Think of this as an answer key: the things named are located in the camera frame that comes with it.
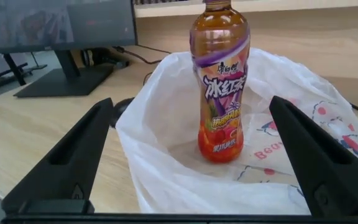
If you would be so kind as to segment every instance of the monitor stand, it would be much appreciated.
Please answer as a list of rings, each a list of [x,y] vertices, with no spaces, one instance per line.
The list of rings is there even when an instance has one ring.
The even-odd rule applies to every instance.
[[[86,96],[113,70],[112,66],[78,68],[69,50],[56,50],[55,54],[62,68],[50,71],[14,96],[18,98]]]

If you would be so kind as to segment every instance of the monitor base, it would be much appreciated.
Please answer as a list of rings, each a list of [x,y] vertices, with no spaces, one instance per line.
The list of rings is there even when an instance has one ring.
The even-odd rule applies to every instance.
[[[86,96],[112,73],[113,67],[79,68],[79,71],[80,76],[67,78],[62,69],[54,69],[14,96],[18,98]]]

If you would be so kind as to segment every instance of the wooden shelf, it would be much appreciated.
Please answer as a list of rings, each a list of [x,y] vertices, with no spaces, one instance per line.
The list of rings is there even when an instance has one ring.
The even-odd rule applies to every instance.
[[[328,9],[358,6],[358,0],[232,0],[239,12],[286,11],[300,9]],[[205,9],[202,0],[170,2],[135,6],[136,18],[187,16],[201,14]]]

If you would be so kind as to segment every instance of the orange liquid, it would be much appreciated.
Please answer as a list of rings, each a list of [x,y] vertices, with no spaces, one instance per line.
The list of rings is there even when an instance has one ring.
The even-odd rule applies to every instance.
[[[211,162],[230,162],[243,148],[242,90],[247,77],[249,26],[229,0],[206,0],[190,31],[194,71],[201,87],[198,145]]]

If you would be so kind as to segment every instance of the computer monitor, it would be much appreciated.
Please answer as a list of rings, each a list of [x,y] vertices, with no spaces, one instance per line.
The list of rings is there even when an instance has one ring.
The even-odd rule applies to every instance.
[[[54,50],[62,66],[17,97],[88,95],[112,67],[78,68],[70,49],[136,43],[131,0],[0,0],[0,54]]]

